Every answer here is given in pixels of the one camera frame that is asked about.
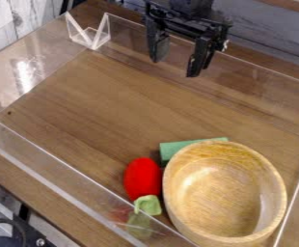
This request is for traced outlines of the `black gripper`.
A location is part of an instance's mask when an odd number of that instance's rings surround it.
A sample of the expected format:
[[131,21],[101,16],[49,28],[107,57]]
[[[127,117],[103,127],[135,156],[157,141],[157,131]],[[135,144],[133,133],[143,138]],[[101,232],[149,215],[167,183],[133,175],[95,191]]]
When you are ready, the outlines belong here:
[[144,0],[148,54],[153,63],[168,54],[168,33],[195,41],[187,76],[207,69],[215,50],[227,48],[231,18],[212,8],[213,0]]

